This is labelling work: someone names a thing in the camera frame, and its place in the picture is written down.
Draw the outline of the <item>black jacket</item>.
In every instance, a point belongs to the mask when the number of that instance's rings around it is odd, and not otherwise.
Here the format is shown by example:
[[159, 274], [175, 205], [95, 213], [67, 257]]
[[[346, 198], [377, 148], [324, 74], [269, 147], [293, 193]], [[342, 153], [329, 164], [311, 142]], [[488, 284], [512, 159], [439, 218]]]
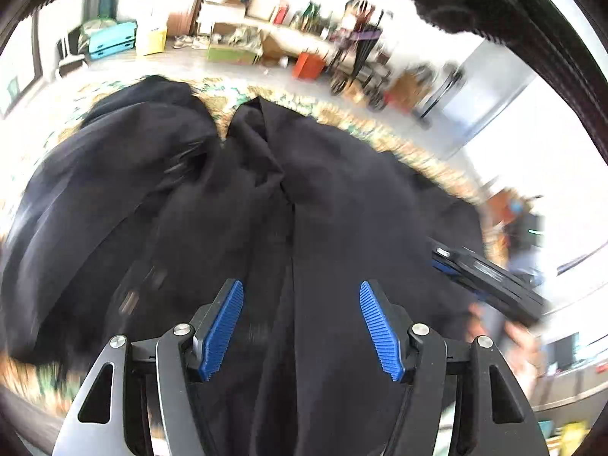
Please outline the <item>black jacket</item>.
[[114, 334], [156, 337], [228, 279], [244, 306], [195, 389], [223, 455], [366, 455], [403, 389], [359, 310], [391, 302], [463, 338], [472, 295], [430, 244], [483, 248], [476, 208], [392, 154], [261, 98], [226, 137], [187, 84], [146, 78], [100, 101], [30, 179], [1, 260], [1, 346], [83, 371]]

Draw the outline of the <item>orange paper bag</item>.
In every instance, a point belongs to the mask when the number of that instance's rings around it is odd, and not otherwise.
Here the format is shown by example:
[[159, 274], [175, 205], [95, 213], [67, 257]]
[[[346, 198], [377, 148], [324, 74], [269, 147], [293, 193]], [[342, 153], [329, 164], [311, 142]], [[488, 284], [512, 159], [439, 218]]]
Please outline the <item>orange paper bag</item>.
[[326, 66], [325, 60], [316, 54], [302, 52], [293, 69], [293, 77], [301, 80], [317, 80]]

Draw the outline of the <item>open cardboard box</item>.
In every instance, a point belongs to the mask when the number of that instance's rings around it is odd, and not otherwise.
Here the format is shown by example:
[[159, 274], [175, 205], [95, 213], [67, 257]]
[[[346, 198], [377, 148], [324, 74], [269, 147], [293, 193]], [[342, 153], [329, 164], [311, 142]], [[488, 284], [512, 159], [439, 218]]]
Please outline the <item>open cardboard box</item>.
[[232, 65], [288, 66], [287, 53], [272, 35], [246, 26], [228, 33], [213, 33], [206, 58], [209, 62]]

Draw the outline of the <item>blue plastic crate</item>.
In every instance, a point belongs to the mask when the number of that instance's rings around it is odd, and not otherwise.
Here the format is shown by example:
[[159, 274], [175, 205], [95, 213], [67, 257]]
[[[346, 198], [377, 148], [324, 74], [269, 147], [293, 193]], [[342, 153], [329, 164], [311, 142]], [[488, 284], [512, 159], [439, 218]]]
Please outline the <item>blue plastic crate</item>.
[[99, 60], [135, 48], [136, 29], [135, 22], [126, 22], [97, 31], [89, 41], [90, 58]]

